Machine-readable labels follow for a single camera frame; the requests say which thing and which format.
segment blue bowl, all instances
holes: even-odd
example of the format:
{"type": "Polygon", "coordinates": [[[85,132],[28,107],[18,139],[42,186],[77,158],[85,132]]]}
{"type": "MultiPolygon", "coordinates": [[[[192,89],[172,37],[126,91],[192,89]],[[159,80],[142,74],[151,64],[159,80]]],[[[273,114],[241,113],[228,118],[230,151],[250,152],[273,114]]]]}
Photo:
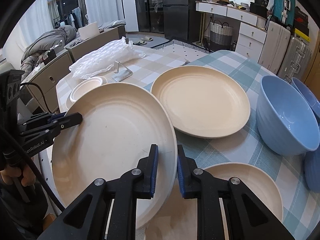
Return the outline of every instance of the blue bowl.
{"type": "Polygon", "coordinates": [[[320,103],[316,96],[311,92],[311,90],[303,84],[299,79],[292,78],[291,85],[299,91],[299,93],[304,97],[311,107],[313,113],[316,116],[318,122],[320,122],[320,103]]]}
{"type": "Polygon", "coordinates": [[[307,152],[304,159],[304,173],[310,190],[320,193],[320,147],[315,152],[307,152]]]}
{"type": "Polygon", "coordinates": [[[261,78],[256,120],[264,142],[280,155],[298,155],[319,146],[319,127],[310,106],[277,76],[261,78]]]}

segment small white bowl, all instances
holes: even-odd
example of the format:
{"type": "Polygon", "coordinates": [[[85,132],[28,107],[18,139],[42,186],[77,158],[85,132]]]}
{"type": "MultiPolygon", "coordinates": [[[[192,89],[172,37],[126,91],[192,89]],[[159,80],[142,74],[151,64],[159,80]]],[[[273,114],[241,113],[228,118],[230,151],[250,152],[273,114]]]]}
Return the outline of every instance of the small white bowl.
{"type": "Polygon", "coordinates": [[[92,89],[99,87],[103,84],[104,79],[102,77],[92,77],[77,85],[70,94],[70,101],[75,103],[80,97],[92,89]]]}

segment human hand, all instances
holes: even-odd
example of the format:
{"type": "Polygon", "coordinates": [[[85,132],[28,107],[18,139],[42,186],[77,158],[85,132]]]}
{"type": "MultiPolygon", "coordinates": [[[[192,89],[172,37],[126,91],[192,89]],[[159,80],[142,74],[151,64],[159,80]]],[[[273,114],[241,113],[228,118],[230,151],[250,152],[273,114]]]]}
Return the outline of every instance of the human hand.
{"type": "Polygon", "coordinates": [[[23,175],[23,178],[21,180],[21,185],[23,187],[31,186],[36,182],[36,176],[30,169],[28,165],[25,165],[22,169],[19,167],[10,167],[8,164],[6,165],[5,169],[3,171],[0,171],[0,176],[2,177],[2,180],[7,185],[12,185],[13,180],[12,178],[18,178],[23,175]]]}

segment plastic wrap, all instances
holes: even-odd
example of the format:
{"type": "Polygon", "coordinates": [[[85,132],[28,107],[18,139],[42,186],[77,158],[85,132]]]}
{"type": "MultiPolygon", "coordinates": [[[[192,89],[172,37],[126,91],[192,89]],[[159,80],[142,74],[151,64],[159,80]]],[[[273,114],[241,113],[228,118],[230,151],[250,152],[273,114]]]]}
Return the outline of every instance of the plastic wrap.
{"type": "Polygon", "coordinates": [[[126,44],[125,38],[107,43],[103,47],[84,55],[73,63],[69,70],[73,78],[87,79],[113,68],[115,60],[121,63],[146,54],[134,51],[132,41],[126,44]]]}

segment gray duvet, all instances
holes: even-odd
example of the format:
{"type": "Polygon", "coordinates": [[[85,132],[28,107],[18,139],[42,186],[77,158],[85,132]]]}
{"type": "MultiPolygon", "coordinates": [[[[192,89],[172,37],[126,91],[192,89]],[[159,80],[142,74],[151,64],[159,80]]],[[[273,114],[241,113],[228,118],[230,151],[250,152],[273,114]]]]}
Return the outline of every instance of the gray duvet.
{"type": "Polygon", "coordinates": [[[76,29],[70,25],[64,25],[42,34],[27,47],[22,56],[20,69],[24,70],[25,73],[22,75],[21,80],[24,80],[37,65],[42,63],[43,54],[52,46],[59,44],[60,40],[67,44],[75,37],[76,29]]]}

